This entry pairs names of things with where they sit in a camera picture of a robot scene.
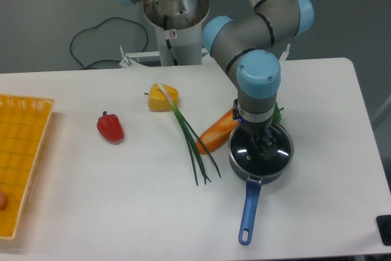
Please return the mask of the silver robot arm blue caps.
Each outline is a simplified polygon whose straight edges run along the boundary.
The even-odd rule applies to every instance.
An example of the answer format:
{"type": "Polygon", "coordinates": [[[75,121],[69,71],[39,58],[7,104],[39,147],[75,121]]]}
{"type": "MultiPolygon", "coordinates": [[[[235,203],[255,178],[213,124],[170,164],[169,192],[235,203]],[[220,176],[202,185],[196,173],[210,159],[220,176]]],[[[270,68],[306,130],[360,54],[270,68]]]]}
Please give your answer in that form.
{"type": "Polygon", "coordinates": [[[121,0],[126,6],[143,3],[163,66],[198,64],[202,50],[209,52],[237,88],[234,118],[263,158],[270,159],[277,152],[268,128],[281,74],[269,49],[308,30],[314,11],[309,0],[249,1],[254,14],[237,23],[227,16],[206,21],[209,0],[121,0]]]}

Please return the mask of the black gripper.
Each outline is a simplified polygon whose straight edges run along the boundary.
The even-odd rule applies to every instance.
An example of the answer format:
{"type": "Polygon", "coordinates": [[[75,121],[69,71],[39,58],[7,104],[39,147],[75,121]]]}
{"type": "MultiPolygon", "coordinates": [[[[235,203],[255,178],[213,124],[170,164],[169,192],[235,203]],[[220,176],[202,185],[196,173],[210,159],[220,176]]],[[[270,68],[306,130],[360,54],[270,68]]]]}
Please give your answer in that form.
{"type": "Polygon", "coordinates": [[[240,127],[249,135],[251,142],[255,145],[260,145],[261,157],[264,160],[270,160],[275,157],[277,153],[276,139],[268,135],[272,117],[257,123],[241,118],[238,99],[233,101],[232,117],[233,120],[239,120],[240,127]]]}

